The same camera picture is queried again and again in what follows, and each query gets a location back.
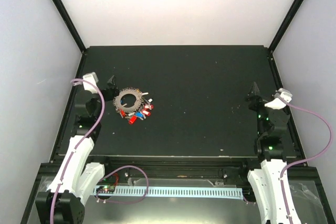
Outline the keyring with coloured keys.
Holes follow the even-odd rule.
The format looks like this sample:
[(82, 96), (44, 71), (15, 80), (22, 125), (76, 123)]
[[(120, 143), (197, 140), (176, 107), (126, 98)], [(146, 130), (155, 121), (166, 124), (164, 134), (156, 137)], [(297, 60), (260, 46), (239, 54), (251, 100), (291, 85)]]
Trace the keyring with coloured keys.
[(124, 88), (113, 99), (116, 112), (133, 125), (137, 120), (145, 120), (154, 109), (153, 99), (146, 99), (148, 92), (136, 88)]

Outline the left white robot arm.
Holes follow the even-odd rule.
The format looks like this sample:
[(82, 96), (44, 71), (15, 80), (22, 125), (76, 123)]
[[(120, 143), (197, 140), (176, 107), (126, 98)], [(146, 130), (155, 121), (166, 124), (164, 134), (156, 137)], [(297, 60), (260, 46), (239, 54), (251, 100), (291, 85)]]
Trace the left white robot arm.
[(92, 72), (73, 79), (78, 87), (74, 101), (75, 121), (69, 146), (59, 171), (45, 191), (35, 199), (41, 223), (82, 223), (85, 205), (98, 181), (106, 182), (113, 174), (111, 166), (87, 163), (101, 129), (106, 102), (119, 95), (112, 76), (104, 89), (97, 86), (97, 75)]

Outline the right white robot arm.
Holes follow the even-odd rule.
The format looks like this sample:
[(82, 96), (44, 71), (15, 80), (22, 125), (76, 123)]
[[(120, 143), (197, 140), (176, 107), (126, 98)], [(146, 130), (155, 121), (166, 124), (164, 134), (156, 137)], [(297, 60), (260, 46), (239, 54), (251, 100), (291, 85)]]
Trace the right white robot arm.
[(283, 109), (291, 99), (292, 94), (283, 88), (277, 90), (272, 99), (267, 99), (255, 82), (246, 97), (249, 109), (257, 115), (254, 149), (260, 168), (246, 165), (240, 168), (238, 176), (253, 189), (261, 223), (301, 222), (290, 192), (282, 144), (290, 118)]

